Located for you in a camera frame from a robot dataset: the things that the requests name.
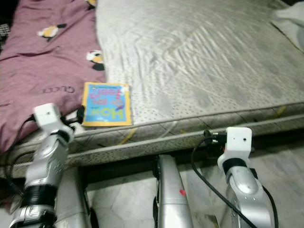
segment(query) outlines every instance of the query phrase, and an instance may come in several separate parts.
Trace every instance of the mattress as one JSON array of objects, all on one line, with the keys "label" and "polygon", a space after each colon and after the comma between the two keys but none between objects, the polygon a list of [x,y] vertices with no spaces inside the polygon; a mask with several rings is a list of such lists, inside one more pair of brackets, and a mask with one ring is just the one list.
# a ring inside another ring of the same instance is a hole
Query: mattress
[{"label": "mattress", "polygon": [[[78,125],[67,165],[191,148],[202,131],[304,127],[304,55],[270,22],[273,0],[99,0],[109,83],[132,87],[133,126]],[[35,150],[28,138],[15,153]],[[22,163],[16,173],[22,175]]]}]

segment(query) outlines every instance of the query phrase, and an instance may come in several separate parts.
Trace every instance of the yellow book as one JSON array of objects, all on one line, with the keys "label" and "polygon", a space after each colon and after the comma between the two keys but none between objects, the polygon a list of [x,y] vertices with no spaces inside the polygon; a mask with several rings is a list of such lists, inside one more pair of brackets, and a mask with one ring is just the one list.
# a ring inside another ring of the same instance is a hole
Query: yellow book
[{"label": "yellow book", "polygon": [[84,126],[132,124],[128,84],[86,82],[82,104],[85,106]]}]

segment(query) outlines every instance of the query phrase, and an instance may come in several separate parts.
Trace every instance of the pink blanket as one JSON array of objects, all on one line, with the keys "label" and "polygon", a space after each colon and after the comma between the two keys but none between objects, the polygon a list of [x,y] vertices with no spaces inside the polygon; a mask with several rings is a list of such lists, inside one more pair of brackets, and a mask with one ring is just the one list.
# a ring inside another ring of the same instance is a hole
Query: pink blanket
[{"label": "pink blanket", "polygon": [[[0,55],[0,149],[12,144],[33,107],[62,114],[81,105],[84,82],[104,82],[93,0],[20,0]],[[36,130],[27,124],[24,137]]]}]

